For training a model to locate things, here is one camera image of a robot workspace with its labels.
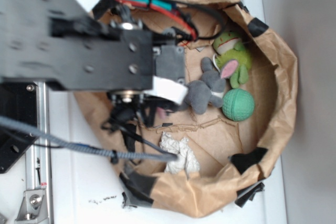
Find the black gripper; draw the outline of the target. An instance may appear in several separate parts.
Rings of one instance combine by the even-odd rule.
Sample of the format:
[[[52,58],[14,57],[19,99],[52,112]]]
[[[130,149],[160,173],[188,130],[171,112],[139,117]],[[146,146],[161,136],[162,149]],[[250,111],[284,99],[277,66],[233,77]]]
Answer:
[[[185,84],[185,49],[177,45],[183,35],[176,27],[155,35],[152,89],[108,93],[113,108],[107,124],[125,127],[129,121],[138,120],[152,127],[158,116],[158,107],[167,110],[168,116],[179,109],[188,92]]]

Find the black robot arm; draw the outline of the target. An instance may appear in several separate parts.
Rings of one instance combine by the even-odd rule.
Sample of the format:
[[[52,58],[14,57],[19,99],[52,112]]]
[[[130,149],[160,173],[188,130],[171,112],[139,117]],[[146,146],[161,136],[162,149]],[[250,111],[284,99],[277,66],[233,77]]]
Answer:
[[[2,92],[42,81],[174,111],[188,92],[184,80],[184,49],[172,38],[100,23],[76,0],[1,0]]]

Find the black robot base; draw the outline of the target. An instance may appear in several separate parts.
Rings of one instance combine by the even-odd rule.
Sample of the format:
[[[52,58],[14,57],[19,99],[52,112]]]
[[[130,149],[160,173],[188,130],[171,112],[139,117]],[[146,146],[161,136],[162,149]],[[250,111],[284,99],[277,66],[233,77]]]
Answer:
[[[32,82],[1,84],[1,116],[37,126],[36,92]],[[11,169],[35,139],[32,134],[1,128],[1,174]]]

